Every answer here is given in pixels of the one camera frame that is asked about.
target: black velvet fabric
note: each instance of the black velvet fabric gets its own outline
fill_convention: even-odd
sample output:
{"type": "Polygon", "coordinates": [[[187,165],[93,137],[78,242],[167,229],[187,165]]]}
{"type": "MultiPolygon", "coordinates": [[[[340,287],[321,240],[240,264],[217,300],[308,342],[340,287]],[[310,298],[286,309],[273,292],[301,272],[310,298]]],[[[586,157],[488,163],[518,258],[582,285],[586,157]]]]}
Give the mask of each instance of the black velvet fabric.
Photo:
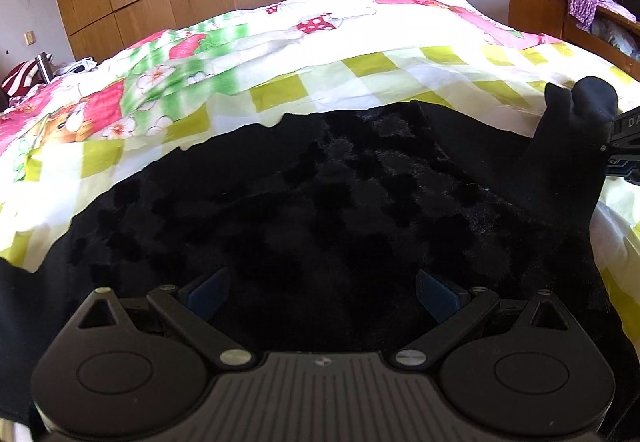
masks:
{"type": "Polygon", "coordinates": [[[615,373],[615,440],[640,370],[588,222],[616,98],[596,79],[547,98],[534,139],[405,103],[286,115],[155,162],[78,215],[35,275],[0,265],[0,416],[24,422],[33,365],[95,287],[139,296],[226,265],[212,324],[248,348],[389,355],[434,326],[415,297],[425,269],[514,299],[553,289],[615,373]]]}

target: floral bedspread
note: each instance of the floral bedspread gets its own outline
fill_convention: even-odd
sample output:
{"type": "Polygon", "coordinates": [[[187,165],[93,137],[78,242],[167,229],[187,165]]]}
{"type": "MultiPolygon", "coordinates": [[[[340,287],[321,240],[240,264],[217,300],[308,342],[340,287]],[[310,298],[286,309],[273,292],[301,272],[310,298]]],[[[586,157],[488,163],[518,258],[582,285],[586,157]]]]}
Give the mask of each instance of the floral bedspread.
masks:
{"type": "MultiPolygon", "coordinates": [[[[640,84],[607,61],[466,0],[290,0],[158,32],[0,115],[0,256],[37,270],[99,194],[244,125],[415,99],[530,137],[546,83],[585,76],[610,82],[623,110],[640,105],[640,84]]],[[[639,197],[607,181],[592,226],[596,263],[638,347],[639,197]]]]}

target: pillow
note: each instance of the pillow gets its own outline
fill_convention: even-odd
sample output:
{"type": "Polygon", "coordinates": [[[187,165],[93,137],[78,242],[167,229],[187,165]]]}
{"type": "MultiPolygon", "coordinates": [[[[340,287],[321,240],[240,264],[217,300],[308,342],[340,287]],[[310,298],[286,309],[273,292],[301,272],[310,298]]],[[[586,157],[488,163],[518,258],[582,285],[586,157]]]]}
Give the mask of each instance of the pillow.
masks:
{"type": "Polygon", "coordinates": [[[10,98],[26,96],[33,85],[33,78],[37,73],[38,65],[35,60],[20,63],[4,78],[4,81],[2,81],[2,90],[4,90],[10,98]]]}

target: yellow checkered pattern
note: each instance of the yellow checkered pattern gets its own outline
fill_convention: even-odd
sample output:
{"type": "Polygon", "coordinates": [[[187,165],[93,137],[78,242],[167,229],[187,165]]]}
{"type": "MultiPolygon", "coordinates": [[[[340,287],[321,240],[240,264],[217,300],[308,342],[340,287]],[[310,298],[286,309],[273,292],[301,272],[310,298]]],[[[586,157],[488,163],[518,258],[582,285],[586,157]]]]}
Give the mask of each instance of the yellow checkered pattern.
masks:
{"type": "MultiPolygon", "coordinates": [[[[186,149],[244,125],[271,127],[286,113],[420,100],[531,137],[545,111],[546,83],[572,87],[585,76],[611,83],[623,111],[640,106],[638,82],[602,58],[564,43],[527,50],[473,44],[412,47],[296,72],[283,66],[278,76],[244,92],[213,93],[196,112],[153,137],[46,145],[31,152],[26,180],[16,185],[0,210],[0,256],[36,270],[73,216],[99,194],[172,149],[186,149]],[[61,192],[71,200],[52,203],[51,196],[61,192]],[[30,225],[30,213],[38,217],[37,223],[30,225]]],[[[617,250],[607,257],[592,232],[594,254],[625,332],[640,347],[640,188],[607,184],[602,206],[623,216],[626,229],[612,237],[617,250]],[[626,210],[630,202],[632,212],[626,210]]]]}

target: wooden dresser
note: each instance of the wooden dresser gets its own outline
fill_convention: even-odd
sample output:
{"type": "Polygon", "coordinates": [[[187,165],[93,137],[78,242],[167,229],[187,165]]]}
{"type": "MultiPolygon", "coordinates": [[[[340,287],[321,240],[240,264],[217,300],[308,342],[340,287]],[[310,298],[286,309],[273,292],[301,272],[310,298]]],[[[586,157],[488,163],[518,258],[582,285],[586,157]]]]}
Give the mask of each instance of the wooden dresser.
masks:
{"type": "MultiPolygon", "coordinates": [[[[549,34],[578,45],[624,70],[640,80],[640,63],[612,47],[607,42],[575,26],[575,18],[568,15],[569,0],[510,0],[509,25],[519,31],[549,34]]],[[[606,18],[626,29],[640,44],[640,24],[605,8],[598,8],[596,16],[606,18]]]]}

